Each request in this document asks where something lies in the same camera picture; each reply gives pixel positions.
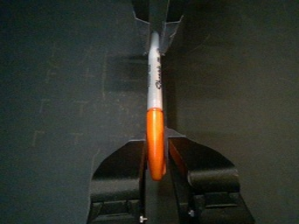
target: sharpie marker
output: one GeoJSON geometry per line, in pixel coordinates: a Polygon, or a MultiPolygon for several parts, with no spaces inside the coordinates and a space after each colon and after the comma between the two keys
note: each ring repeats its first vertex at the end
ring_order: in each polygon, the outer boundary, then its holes
{"type": "Polygon", "coordinates": [[[151,36],[151,48],[148,53],[148,94],[146,125],[150,171],[152,179],[160,180],[166,173],[164,110],[159,34],[156,32],[154,32],[151,36]]]}

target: orange marker cap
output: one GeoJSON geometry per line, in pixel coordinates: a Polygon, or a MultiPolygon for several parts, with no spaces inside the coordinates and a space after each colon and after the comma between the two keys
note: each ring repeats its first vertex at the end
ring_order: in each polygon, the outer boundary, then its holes
{"type": "Polygon", "coordinates": [[[150,108],[147,110],[146,122],[150,171],[152,179],[160,180],[166,174],[164,112],[159,108],[150,108]]]}

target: dark gray background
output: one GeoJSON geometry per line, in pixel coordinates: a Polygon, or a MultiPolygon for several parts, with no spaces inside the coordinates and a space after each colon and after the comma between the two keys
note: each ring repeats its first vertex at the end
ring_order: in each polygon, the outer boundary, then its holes
{"type": "MultiPolygon", "coordinates": [[[[299,223],[299,2],[194,2],[163,57],[168,126],[235,163],[258,224],[299,223]]],[[[146,129],[132,6],[2,1],[0,19],[0,222],[86,223],[92,171],[146,129]]],[[[176,223],[167,179],[148,223],[176,223]]]]}

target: white marker barrel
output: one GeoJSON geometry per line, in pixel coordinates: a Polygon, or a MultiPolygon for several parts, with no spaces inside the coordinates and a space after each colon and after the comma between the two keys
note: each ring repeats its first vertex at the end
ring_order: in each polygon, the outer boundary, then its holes
{"type": "Polygon", "coordinates": [[[152,33],[148,53],[148,95],[147,109],[163,109],[162,63],[159,53],[159,34],[152,33]]]}

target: screw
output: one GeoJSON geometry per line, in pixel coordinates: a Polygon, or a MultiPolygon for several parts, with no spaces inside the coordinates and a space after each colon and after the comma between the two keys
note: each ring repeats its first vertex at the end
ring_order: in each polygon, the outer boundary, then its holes
{"type": "Polygon", "coordinates": [[[147,222],[147,218],[146,218],[143,215],[140,215],[140,217],[139,217],[139,222],[140,222],[140,223],[147,222]]]}
{"type": "Polygon", "coordinates": [[[194,212],[194,210],[190,210],[188,215],[190,215],[191,217],[195,216],[195,212],[194,212]]]}

